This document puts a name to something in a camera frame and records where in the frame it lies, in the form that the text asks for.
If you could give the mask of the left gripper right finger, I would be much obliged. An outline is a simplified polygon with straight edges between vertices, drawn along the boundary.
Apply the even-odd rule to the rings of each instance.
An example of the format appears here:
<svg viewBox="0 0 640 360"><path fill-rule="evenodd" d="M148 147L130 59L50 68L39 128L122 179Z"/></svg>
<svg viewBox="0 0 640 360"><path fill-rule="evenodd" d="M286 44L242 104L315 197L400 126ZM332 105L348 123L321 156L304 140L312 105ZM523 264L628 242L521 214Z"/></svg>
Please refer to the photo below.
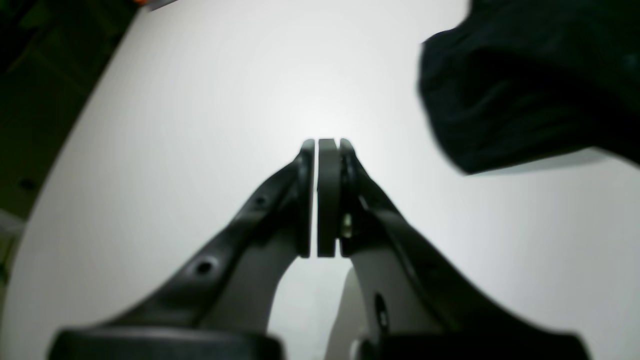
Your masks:
<svg viewBox="0 0 640 360"><path fill-rule="evenodd" d="M347 139L318 141L317 254L340 251L359 282L369 335L358 360L587 360L573 333L496 304L416 230Z"/></svg>

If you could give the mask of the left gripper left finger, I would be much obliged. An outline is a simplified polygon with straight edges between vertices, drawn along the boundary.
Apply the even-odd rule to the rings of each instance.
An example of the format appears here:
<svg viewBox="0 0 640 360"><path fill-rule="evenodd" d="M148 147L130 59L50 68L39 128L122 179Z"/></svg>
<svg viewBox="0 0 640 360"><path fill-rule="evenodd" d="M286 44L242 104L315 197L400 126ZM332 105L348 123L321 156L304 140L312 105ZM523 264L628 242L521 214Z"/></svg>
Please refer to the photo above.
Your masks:
<svg viewBox="0 0 640 360"><path fill-rule="evenodd" d="M315 141L254 191L167 282L95 326L60 330L50 360L283 360L267 335L287 269L310 255Z"/></svg>

